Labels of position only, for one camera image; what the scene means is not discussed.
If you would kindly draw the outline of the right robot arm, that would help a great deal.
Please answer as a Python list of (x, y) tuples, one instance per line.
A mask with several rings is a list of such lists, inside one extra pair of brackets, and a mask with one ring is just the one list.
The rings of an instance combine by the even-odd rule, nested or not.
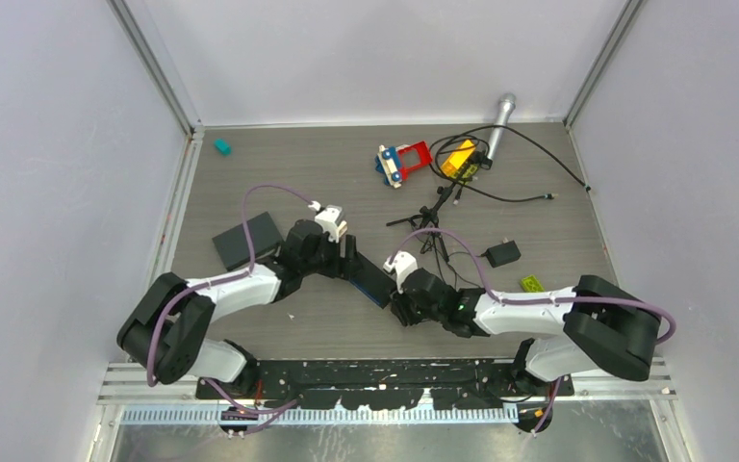
[(549, 382), (601, 369), (643, 382), (662, 341), (663, 312), (595, 275), (545, 293), (454, 289), (426, 269), (395, 279), (394, 314), (404, 325), (434, 321), (462, 338), (526, 335), (510, 371), (514, 388), (535, 395)]

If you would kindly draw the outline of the black network switch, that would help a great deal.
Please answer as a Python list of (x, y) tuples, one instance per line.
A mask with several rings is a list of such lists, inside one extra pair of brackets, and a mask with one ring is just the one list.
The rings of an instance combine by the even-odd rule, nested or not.
[(347, 280), (379, 308), (386, 308), (396, 283), (384, 270), (361, 253), (350, 258)]

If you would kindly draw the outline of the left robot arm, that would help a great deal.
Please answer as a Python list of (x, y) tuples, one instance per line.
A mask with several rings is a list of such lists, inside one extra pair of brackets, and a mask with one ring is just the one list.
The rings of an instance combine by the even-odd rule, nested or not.
[(232, 341), (209, 339), (209, 327), (288, 297), (311, 274), (337, 277), (341, 247), (321, 225), (302, 219), (278, 252), (258, 259), (251, 270), (194, 282), (163, 273), (121, 325), (116, 343), (145, 366), (151, 384), (193, 375), (218, 381), (233, 398), (246, 398), (257, 383), (253, 356)]

